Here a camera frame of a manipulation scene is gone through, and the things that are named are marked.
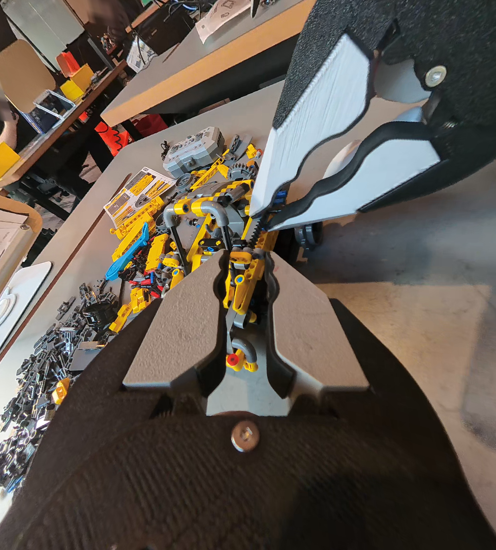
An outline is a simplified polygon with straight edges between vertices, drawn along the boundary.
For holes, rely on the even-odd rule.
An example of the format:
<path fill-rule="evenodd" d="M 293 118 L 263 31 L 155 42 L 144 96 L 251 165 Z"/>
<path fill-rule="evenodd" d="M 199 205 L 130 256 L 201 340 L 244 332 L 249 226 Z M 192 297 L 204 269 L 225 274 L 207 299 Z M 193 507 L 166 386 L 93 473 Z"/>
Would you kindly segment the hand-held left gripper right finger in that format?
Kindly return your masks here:
<path fill-rule="evenodd" d="M 265 255 L 267 378 L 283 399 L 364 392 L 369 381 L 328 296 L 275 252 Z"/>

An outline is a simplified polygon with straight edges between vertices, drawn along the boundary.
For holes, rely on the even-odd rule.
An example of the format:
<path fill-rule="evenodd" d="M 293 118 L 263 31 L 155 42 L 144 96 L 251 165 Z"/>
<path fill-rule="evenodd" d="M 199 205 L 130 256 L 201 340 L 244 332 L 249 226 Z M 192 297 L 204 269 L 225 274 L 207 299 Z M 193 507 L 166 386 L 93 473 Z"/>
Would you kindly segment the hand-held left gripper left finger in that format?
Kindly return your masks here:
<path fill-rule="evenodd" d="M 131 390 L 195 395 L 205 402 L 225 375 L 222 304 L 229 252 L 220 250 L 171 289 L 123 379 Z"/>

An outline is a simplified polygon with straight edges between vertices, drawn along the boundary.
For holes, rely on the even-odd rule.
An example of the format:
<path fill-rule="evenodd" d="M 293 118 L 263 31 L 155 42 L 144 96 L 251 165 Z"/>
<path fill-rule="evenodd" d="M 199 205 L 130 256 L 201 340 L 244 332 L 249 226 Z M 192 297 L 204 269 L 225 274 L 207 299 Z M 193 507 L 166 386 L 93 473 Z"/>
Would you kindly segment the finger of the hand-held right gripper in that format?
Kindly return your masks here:
<path fill-rule="evenodd" d="M 296 179 L 306 157 L 344 134 L 367 110 L 371 61 L 344 34 L 296 101 L 270 131 L 250 203 L 250 216 L 270 208 L 279 189 Z"/>
<path fill-rule="evenodd" d="M 430 128 L 392 121 L 361 141 L 351 160 L 336 174 L 316 182 L 267 224 L 280 230 L 350 216 L 440 162 Z"/>

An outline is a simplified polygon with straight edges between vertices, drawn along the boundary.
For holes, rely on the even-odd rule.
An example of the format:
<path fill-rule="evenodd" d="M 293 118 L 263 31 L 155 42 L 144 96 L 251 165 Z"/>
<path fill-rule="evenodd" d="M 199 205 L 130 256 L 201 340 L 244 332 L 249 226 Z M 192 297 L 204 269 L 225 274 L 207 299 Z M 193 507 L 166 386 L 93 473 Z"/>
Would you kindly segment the grey toothed rack piece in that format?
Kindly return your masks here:
<path fill-rule="evenodd" d="M 240 226 L 240 220 L 230 222 L 222 229 L 224 243 L 230 244 L 230 271 L 263 270 L 265 255 L 271 251 L 277 240 L 277 231 L 265 229 L 264 218 L 246 218 Z"/>

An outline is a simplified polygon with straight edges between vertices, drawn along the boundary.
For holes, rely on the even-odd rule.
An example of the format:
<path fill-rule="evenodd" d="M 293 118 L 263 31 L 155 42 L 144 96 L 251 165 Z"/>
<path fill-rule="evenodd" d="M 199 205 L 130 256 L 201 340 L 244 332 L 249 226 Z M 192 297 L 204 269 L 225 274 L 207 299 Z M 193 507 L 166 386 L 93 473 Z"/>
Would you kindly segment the yellow toy brick vehicle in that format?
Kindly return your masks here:
<path fill-rule="evenodd" d="M 220 250 L 230 252 L 224 243 L 222 229 L 249 217 L 254 180 L 210 182 L 203 178 L 174 197 L 162 213 L 167 234 L 155 237 L 146 262 L 146 274 L 158 281 L 156 297 L 164 298 L 185 276 L 190 275 Z M 266 223 L 284 206 L 287 191 L 280 191 L 274 200 Z M 322 223 L 277 231 L 271 251 L 292 264 L 300 248 L 311 250 L 320 242 Z M 257 326 L 266 316 L 267 298 L 262 283 L 263 270 L 234 272 L 227 268 L 224 282 L 223 307 L 226 321 L 225 365 L 233 370 L 258 369 L 257 351 L 246 336 L 247 327 Z"/>

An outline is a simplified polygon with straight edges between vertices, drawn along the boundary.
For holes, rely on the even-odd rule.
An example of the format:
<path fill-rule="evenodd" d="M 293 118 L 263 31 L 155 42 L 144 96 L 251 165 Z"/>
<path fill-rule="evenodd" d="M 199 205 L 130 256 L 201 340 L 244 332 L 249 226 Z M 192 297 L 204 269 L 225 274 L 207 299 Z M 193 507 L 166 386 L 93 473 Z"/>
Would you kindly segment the blue brick separator tool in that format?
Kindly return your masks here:
<path fill-rule="evenodd" d="M 105 279 L 112 281 L 119 277 L 120 272 L 124 271 L 126 266 L 132 261 L 137 251 L 148 244 L 149 225 L 147 222 L 138 224 L 123 239 L 118 249 L 113 254 L 113 263 L 107 269 Z"/>

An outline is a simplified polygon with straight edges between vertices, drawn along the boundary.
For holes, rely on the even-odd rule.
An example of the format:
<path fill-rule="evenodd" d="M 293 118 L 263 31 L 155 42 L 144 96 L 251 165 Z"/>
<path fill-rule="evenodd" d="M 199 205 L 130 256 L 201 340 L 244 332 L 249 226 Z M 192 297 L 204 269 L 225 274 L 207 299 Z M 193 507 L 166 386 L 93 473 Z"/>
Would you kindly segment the grey battery box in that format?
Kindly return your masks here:
<path fill-rule="evenodd" d="M 163 160 L 163 169 L 173 177 L 211 165 L 224 152 L 224 136 L 218 127 L 207 127 L 172 145 Z"/>

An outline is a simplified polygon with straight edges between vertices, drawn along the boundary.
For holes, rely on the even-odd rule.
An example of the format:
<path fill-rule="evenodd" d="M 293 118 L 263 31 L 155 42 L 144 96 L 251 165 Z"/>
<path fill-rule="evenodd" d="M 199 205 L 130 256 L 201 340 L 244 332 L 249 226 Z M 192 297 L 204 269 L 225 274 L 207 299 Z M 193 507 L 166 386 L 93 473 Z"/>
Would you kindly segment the white printed paper sheets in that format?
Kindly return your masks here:
<path fill-rule="evenodd" d="M 217 1 L 195 25 L 204 44 L 223 25 L 251 7 L 251 1 Z"/>

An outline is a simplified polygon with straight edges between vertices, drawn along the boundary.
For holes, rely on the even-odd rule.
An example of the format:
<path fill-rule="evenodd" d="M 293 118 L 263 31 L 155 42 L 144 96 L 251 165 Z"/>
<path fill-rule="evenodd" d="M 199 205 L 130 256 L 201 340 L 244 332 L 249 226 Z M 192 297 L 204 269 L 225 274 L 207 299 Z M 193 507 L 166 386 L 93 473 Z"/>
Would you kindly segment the tan-edged background table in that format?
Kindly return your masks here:
<path fill-rule="evenodd" d="M 196 29 L 151 59 L 102 112 L 115 126 L 143 113 L 198 112 L 284 78 L 314 1 L 277 1 L 246 10 L 203 43 Z"/>

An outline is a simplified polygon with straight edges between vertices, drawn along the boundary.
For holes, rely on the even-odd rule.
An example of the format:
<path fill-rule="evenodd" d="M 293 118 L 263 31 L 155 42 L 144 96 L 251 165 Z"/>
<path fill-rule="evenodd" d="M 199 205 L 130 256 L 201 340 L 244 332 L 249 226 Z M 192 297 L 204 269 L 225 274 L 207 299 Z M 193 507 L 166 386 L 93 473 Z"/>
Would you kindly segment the red bag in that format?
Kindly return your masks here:
<path fill-rule="evenodd" d="M 168 128 L 160 114 L 145 114 L 133 120 L 136 130 L 143 138 L 157 134 Z"/>

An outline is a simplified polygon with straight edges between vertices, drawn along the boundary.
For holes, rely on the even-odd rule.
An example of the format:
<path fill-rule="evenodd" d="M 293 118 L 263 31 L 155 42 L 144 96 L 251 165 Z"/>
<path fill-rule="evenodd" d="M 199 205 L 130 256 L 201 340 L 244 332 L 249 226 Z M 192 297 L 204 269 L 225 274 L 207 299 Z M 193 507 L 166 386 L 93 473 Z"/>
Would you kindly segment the orange plastic object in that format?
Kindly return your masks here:
<path fill-rule="evenodd" d="M 131 142 L 130 135 L 126 130 L 120 133 L 104 121 L 98 123 L 95 131 L 100 135 L 114 157 Z"/>

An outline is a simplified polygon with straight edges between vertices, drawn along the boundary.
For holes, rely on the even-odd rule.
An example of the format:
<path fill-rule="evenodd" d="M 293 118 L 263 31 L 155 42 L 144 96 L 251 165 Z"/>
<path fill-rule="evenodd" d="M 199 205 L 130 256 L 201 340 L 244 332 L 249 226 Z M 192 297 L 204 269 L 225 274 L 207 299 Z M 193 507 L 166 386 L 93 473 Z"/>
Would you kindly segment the cluttered background table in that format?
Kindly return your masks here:
<path fill-rule="evenodd" d="M 18 162 L 0 177 L 0 189 L 20 182 L 21 189 L 40 201 L 44 196 L 27 184 L 25 179 L 34 173 L 46 176 L 57 174 L 85 143 L 89 133 L 102 122 L 102 112 L 124 88 L 121 73 L 127 67 L 127 62 L 122 60 L 113 70 L 103 74 L 84 97 L 74 102 L 74 109 L 67 112 L 62 120 L 58 120 L 58 124 L 21 150 Z"/>

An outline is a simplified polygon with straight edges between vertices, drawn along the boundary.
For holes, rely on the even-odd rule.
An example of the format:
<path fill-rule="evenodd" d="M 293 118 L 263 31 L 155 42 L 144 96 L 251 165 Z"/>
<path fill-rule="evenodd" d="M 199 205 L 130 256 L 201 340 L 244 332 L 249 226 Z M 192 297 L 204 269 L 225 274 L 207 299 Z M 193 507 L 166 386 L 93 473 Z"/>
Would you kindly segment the orange storage bin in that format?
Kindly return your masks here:
<path fill-rule="evenodd" d="M 69 79 L 71 76 L 75 75 L 81 68 L 78 61 L 69 51 L 61 52 L 56 57 L 56 61 L 59 65 L 61 73 L 66 79 Z"/>

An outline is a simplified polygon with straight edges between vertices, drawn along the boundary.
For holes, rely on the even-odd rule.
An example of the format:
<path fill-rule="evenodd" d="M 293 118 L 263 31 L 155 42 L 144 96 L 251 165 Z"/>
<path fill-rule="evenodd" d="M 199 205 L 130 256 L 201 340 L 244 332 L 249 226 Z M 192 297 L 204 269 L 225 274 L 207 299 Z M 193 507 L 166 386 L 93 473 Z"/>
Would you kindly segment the grey metal cabinet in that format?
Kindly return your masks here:
<path fill-rule="evenodd" d="M 11 29 L 29 42 L 39 58 L 59 71 L 56 57 L 84 27 L 64 1 L 0 1 Z"/>

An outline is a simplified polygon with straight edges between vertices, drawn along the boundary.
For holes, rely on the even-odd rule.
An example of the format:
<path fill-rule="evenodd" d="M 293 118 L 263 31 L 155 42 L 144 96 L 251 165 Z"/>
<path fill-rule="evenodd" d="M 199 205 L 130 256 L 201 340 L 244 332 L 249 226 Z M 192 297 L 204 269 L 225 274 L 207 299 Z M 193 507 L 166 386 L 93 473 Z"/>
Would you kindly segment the brown cardboard board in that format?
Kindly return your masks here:
<path fill-rule="evenodd" d="M 0 52 L 0 82 L 7 99 L 24 113 L 35 108 L 34 100 L 42 93 L 57 87 L 52 73 L 22 39 Z"/>

